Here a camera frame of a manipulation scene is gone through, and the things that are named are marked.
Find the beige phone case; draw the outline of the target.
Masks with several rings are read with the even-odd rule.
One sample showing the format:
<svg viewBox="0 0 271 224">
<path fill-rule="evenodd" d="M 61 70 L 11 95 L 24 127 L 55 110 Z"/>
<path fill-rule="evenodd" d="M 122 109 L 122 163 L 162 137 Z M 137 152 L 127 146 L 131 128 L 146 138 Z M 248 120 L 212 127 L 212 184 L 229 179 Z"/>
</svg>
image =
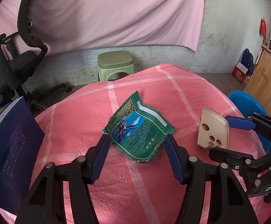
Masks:
<svg viewBox="0 0 271 224">
<path fill-rule="evenodd" d="M 211 109 L 204 107 L 201 112 L 197 144 L 205 149 L 211 149 L 214 147 L 228 149 L 228 121 Z"/>
</svg>

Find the green seed packet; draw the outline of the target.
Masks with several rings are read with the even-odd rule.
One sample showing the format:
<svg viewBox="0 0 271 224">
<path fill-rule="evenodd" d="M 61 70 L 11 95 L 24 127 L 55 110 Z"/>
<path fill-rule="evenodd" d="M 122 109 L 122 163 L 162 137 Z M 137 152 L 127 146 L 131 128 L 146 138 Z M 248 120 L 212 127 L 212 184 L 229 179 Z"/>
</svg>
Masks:
<svg viewBox="0 0 271 224">
<path fill-rule="evenodd" d="M 136 162 L 149 162 L 175 128 L 155 109 L 142 103 L 135 91 L 103 128 L 110 141 Z"/>
</svg>

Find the blue plastic bucket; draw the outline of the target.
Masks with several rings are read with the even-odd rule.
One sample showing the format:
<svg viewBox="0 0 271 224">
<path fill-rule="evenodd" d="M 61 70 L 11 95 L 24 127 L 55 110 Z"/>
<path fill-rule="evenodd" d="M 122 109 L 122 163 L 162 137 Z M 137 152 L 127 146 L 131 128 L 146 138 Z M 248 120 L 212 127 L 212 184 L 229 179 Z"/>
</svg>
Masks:
<svg viewBox="0 0 271 224">
<path fill-rule="evenodd" d="M 233 102 L 245 118 L 252 116 L 254 113 L 268 115 L 266 110 L 256 99 L 243 91 L 230 92 L 228 99 Z"/>
</svg>

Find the wooden cabinet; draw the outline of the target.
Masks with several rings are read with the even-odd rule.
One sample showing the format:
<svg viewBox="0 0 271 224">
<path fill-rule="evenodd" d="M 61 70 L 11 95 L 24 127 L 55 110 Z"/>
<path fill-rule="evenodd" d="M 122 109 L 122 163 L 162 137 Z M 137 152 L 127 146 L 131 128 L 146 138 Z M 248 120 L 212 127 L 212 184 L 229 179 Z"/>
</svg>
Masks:
<svg viewBox="0 0 271 224">
<path fill-rule="evenodd" d="M 255 98 L 271 116 L 271 50 L 266 46 L 261 49 L 258 64 L 244 92 Z"/>
</svg>

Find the red carton on floor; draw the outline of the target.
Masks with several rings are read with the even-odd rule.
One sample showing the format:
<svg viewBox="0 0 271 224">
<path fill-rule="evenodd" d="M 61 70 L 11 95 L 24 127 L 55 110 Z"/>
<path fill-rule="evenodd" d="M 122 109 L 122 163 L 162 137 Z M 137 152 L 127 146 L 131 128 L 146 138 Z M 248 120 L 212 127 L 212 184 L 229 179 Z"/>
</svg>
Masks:
<svg viewBox="0 0 271 224">
<path fill-rule="evenodd" d="M 242 59 L 233 69 L 232 75 L 240 82 L 247 84 L 254 74 L 254 57 L 249 49 L 245 49 Z"/>
</svg>

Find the blue cardboard box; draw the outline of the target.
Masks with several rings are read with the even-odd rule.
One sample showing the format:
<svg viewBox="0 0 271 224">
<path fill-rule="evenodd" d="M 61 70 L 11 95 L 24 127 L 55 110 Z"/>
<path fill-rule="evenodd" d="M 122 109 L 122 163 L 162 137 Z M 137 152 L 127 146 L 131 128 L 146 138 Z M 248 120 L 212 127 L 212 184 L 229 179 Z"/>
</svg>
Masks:
<svg viewBox="0 0 271 224">
<path fill-rule="evenodd" d="M 17 214 L 31 181 L 44 132 L 24 98 L 0 108 L 0 208 Z"/>
</svg>

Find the pink checkered tablecloth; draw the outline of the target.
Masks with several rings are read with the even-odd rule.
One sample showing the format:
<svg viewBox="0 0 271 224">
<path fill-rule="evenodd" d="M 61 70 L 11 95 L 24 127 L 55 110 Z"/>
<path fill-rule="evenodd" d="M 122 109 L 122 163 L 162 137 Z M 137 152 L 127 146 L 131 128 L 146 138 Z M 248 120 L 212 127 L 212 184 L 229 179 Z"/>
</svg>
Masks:
<svg viewBox="0 0 271 224">
<path fill-rule="evenodd" d="M 210 163 L 197 136 L 203 108 L 241 116 L 214 85 L 173 65 L 158 65 L 114 82 L 91 83 L 36 117 L 45 136 L 32 179 L 48 162 L 69 163 L 97 144 L 109 118 L 127 98 L 157 110 L 175 128 L 177 143 Z M 89 188 L 100 223 L 174 223 L 185 187 L 173 176 L 163 147 L 142 130 L 129 146 L 110 147 L 99 179 Z"/>
</svg>

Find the red hanging decoration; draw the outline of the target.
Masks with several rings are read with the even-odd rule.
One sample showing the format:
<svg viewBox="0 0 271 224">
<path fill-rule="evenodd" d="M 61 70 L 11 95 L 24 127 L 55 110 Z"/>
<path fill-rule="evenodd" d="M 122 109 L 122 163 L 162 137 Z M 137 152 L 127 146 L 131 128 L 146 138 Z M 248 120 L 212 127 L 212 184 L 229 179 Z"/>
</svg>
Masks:
<svg viewBox="0 0 271 224">
<path fill-rule="evenodd" d="M 266 22 L 264 19 L 261 19 L 261 22 L 260 22 L 260 30 L 259 30 L 259 33 L 262 37 L 266 37 Z"/>
</svg>

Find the black office chair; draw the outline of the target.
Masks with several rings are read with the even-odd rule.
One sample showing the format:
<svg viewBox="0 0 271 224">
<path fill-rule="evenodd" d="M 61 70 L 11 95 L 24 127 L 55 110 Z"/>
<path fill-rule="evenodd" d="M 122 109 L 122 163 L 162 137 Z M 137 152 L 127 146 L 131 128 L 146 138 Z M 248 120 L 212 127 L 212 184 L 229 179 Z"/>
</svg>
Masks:
<svg viewBox="0 0 271 224">
<path fill-rule="evenodd" d="M 58 84 L 40 93 L 29 92 L 24 83 L 32 77 L 40 62 L 48 52 L 48 47 L 41 39 L 31 35 L 32 20 L 27 12 L 31 0 L 21 0 L 17 16 L 17 32 L 7 36 L 0 35 L 0 96 L 3 97 L 1 105 L 11 102 L 11 98 L 18 94 L 23 97 L 31 112 L 44 111 L 48 107 L 42 100 L 57 90 L 63 88 L 67 93 L 72 88 L 65 83 Z M 19 54 L 14 43 L 14 38 L 20 38 L 31 48 L 40 49 L 39 54 L 29 50 Z"/>
</svg>

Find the green plastic stool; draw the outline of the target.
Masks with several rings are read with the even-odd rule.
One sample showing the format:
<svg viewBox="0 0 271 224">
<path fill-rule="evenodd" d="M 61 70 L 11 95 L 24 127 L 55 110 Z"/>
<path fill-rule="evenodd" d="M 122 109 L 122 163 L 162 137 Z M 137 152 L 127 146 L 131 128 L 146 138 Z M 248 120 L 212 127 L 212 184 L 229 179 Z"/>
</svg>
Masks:
<svg viewBox="0 0 271 224">
<path fill-rule="evenodd" d="M 135 66 L 132 56 L 127 51 L 112 51 L 98 55 L 98 79 L 108 81 L 117 73 L 134 74 Z"/>
</svg>

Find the pink wall sheet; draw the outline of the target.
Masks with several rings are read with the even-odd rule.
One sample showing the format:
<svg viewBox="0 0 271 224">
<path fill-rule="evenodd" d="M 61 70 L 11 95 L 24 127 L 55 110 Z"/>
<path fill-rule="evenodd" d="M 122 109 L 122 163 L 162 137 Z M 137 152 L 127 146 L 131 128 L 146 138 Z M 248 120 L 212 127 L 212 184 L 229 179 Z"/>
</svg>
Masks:
<svg viewBox="0 0 271 224">
<path fill-rule="evenodd" d="M 205 0 L 31 0 L 32 35 L 50 55 L 116 46 L 196 51 Z"/>
</svg>

